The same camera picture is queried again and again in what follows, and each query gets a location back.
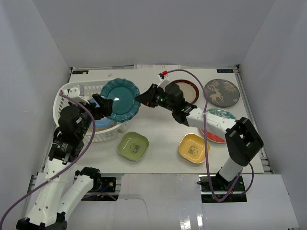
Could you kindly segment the blue round plate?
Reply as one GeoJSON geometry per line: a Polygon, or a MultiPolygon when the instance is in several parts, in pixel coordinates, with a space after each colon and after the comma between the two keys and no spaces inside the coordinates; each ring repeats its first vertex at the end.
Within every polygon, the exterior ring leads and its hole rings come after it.
{"type": "Polygon", "coordinates": [[[96,128],[106,128],[106,127],[111,126],[113,123],[114,123],[113,120],[105,117],[100,120],[95,120],[95,127],[96,128]]]}

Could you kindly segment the teal scalloped plate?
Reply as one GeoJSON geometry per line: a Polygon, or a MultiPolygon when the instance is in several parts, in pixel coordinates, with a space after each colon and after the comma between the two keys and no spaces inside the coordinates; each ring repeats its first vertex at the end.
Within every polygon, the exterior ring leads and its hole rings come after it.
{"type": "Polygon", "coordinates": [[[112,99],[112,113],[109,119],[119,123],[131,120],[139,111],[141,104],[135,100],[140,95],[139,88],[130,80],[114,79],[103,86],[101,97],[112,99]]]}

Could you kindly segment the dark red rimmed plate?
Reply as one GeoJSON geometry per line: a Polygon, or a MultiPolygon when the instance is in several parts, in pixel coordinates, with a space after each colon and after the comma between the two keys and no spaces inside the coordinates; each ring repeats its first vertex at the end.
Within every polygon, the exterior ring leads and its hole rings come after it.
{"type": "Polygon", "coordinates": [[[184,94],[185,100],[194,104],[199,98],[199,89],[198,87],[191,81],[188,80],[174,80],[170,82],[170,84],[176,84],[182,90],[184,94]]]}

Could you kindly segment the green square panda plate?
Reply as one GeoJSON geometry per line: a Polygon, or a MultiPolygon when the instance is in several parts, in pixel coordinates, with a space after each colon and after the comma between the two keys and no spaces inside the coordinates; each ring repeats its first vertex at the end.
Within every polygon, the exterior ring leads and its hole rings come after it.
{"type": "Polygon", "coordinates": [[[149,147],[149,140],[136,132],[126,133],[118,144],[118,153],[130,161],[139,161],[149,147]]]}

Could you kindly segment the yellow square panda plate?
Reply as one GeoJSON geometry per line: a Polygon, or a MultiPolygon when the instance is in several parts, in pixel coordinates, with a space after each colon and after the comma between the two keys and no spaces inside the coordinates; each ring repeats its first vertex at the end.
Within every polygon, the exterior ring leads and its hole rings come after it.
{"type": "Polygon", "coordinates": [[[178,146],[178,152],[189,162],[201,164],[206,159],[204,144],[204,138],[193,133],[186,134],[178,146]]]}

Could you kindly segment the grey reindeer plate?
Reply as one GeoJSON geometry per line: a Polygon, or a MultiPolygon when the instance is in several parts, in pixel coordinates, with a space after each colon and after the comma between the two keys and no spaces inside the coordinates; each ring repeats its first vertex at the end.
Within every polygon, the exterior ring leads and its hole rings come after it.
{"type": "Polygon", "coordinates": [[[224,79],[214,79],[204,87],[209,102],[221,108],[235,105],[240,99],[240,91],[232,82],[224,79]]]}

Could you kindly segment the red and teal plate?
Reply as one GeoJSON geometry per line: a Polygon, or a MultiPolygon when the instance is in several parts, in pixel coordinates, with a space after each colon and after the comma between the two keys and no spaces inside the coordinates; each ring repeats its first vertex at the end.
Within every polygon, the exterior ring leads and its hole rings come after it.
{"type": "Polygon", "coordinates": [[[231,128],[235,124],[235,116],[229,111],[224,109],[208,109],[206,111],[206,129],[204,124],[201,124],[201,131],[207,139],[217,142],[226,143],[225,134],[228,128],[231,128]]]}

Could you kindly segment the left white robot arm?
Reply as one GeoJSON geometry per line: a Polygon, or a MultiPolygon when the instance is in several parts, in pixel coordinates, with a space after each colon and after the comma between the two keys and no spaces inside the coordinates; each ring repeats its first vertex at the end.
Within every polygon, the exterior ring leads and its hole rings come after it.
{"type": "Polygon", "coordinates": [[[62,92],[68,106],[59,115],[58,127],[46,163],[46,176],[33,191],[39,194],[25,218],[18,220],[18,230],[65,230],[68,218],[84,195],[101,187],[100,171],[85,167],[77,175],[75,184],[63,193],[73,166],[85,154],[89,145],[83,139],[95,121],[112,114],[112,99],[93,94],[93,102],[79,102],[62,92]]]}

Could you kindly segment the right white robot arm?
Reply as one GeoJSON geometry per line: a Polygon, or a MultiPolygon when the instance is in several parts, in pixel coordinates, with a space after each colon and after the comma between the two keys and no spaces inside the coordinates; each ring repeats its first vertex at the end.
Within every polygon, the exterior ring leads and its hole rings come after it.
{"type": "Polygon", "coordinates": [[[258,154],[264,143],[253,126],[245,117],[239,120],[226,119],[207,113],[188,103],[184,94],[175,84],[164,89],[156,84],[135,100],[148,107],[163,107],[172,112],[172,117],[180,124],[202,128],[226,141],[229,158],[215,176],[217,187],[228,191],[234,185],[238,173],[258,154]]]}

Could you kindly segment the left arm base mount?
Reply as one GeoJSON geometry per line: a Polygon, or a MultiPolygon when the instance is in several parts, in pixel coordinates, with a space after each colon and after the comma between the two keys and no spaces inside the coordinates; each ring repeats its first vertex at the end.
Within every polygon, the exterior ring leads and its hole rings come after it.
{"type": "Polygon", "coordinates": [[[116,177],[102,177],[98,185],[93,190],[90,190],[82,201],[117,201],[117,178],[116,177]]]}

